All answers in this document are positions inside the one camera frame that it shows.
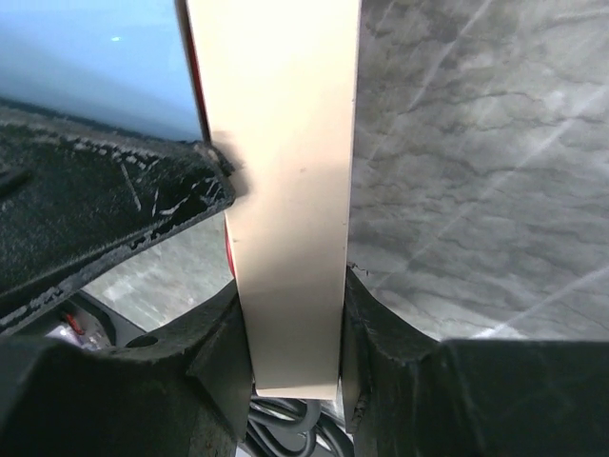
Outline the light blue plug adapter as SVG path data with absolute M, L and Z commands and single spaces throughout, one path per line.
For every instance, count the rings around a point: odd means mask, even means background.
M 172 1 L 4 1 L 1 94 L 173 140 L 202 137 Z

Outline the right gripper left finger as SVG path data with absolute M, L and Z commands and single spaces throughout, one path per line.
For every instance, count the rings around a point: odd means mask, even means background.
M 231 456 L 252 371 L 237 290 L 123 348 L 1 341 L 5 456 Z

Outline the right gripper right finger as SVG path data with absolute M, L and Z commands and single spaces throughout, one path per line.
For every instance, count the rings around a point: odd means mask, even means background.
M 359 456 L 604 456 L 608 346 L 436 341 L 345 281 L 344 418 Z

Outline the beige power strip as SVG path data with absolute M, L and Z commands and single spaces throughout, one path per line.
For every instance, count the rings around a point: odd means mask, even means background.
M 180 1 L 203 127 L 233 166 L 226 236 L 257 392 L 339 384 L 361 5 Z

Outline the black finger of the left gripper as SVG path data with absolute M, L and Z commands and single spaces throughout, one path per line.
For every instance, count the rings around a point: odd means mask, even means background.
M 38 107 L 1 110 L 1 329 L 227 209 L 233 167 L 179 142 Z

